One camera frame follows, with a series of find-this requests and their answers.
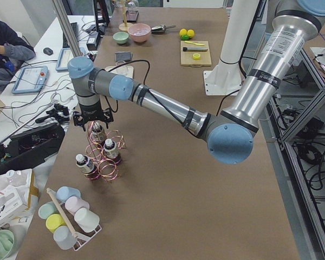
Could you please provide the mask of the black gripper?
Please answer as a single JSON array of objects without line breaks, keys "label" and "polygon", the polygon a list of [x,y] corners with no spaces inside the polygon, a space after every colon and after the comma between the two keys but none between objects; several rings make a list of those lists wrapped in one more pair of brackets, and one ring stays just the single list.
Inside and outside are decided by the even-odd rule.
[{"label": "black gripper", "polygon": [[101,121],[106,124],[106,128],[109,129],[109,124],[114,121],[113,113],[110,108],[105,110],[86,110],[81,107],[81,111],[75,111],[73,113],[74,126],[82,127],[83,131],[86,131],[85,124],[91,121]]}]

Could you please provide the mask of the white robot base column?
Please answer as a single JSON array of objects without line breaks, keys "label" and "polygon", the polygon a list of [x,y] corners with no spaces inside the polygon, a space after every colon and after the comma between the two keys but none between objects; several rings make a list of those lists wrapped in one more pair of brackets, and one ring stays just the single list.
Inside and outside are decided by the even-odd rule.
[{"label": "white robot base column", "polygon": [[258,7],[259,0],[233,2],[219,62],[212,70],[204,71],[206,95],[228,95],[241,88],[240,57]]}]

